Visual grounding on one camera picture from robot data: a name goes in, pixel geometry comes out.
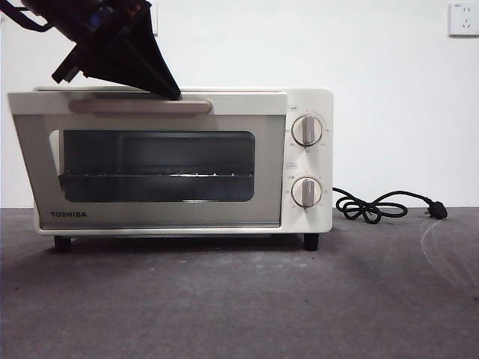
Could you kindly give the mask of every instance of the temperature dial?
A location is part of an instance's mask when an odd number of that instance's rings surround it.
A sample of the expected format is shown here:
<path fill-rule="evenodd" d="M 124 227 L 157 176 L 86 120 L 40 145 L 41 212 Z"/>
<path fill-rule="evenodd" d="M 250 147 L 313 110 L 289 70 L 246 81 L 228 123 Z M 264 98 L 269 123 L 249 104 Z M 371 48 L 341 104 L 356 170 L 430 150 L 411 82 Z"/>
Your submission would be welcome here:
<path fill-rule="evenodd" d="M 309 147 L 321 139 L 321 122 L 312 114 L 300 117 L 293 124 L 294 141 L 302 146 Z"/>
<path fill-rule="evenodd" d="M 303 177 L 294 183 L 291 194 L 301 207 L 312 207 L 321 199 L 321 185 L 313 178 Z"/>

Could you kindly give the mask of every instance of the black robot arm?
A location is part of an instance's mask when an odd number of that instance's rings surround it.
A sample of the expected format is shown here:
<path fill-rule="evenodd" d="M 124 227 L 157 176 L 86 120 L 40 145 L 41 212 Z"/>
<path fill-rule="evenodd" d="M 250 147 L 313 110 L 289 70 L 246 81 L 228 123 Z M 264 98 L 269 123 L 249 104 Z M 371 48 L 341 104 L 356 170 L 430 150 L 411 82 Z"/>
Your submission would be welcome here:
<path fill-rule="evenodd" d="M 53 74 L 59 83 L 78 72 L 180 98 L 180 89 L 159 51 L 151 27 L 151 4 L 145 0 L 22 0 L 27 9 L 46 19 L 38 25 L 18 7 L 0 0 L 2 10 L 28 30 L 57 28 L 76 43 Z"/>

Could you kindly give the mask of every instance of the wall socket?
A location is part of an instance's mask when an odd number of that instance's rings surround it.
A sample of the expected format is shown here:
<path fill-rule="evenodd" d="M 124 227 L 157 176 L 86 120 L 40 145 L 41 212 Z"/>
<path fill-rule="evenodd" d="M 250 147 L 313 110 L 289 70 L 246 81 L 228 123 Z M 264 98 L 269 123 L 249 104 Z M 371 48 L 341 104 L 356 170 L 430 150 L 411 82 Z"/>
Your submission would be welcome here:
<path fill-rule="evenodd" d="M 449 4 L 449 36 L 479 37 L 479 1 Z"/>

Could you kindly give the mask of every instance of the white toaster oven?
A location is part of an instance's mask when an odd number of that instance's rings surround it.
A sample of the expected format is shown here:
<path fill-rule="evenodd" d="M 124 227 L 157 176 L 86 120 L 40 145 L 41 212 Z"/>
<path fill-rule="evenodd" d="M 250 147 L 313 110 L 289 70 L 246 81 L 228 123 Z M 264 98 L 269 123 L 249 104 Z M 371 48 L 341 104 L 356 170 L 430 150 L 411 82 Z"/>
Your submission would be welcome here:
<path fill-rule="evenodd" d="M 77 236 L 304 233 L 332 228 L 332 93 L 132 88 L 8 95 L 37 212 Z"/>

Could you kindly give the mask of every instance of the black rubber foot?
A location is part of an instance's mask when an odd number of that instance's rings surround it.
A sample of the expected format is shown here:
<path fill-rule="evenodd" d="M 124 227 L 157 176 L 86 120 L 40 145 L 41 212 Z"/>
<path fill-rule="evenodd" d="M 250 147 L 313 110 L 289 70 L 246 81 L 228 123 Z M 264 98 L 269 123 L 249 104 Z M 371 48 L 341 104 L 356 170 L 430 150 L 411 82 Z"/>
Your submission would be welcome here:
<path fill-rule="evenodd" d="M 70 252 L 72 239 L 68 237 L 55 236 L 53 237 L 55 241 L 55 250 L 59 253 Z"/>
<path fill-rule="evenodd" d="M 305 238 L 303 239 L 303 246 L 306 251 L 317 251 L 320 246 L 320 234 L 305 233 Z"/>

